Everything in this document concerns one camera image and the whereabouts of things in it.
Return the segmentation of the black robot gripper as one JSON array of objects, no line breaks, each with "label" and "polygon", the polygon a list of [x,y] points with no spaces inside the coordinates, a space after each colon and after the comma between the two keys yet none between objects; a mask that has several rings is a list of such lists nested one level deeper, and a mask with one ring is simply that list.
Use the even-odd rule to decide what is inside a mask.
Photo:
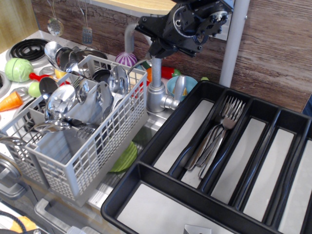
[{"label": "black robot gripper", "polygon": [[142,16],[135,30],[150,37],[149,54],[166,58],[181,51],[191,57],[201,52],[208,37],[222,32],[234,11],[232,0],[176,0],[162,17]]}]

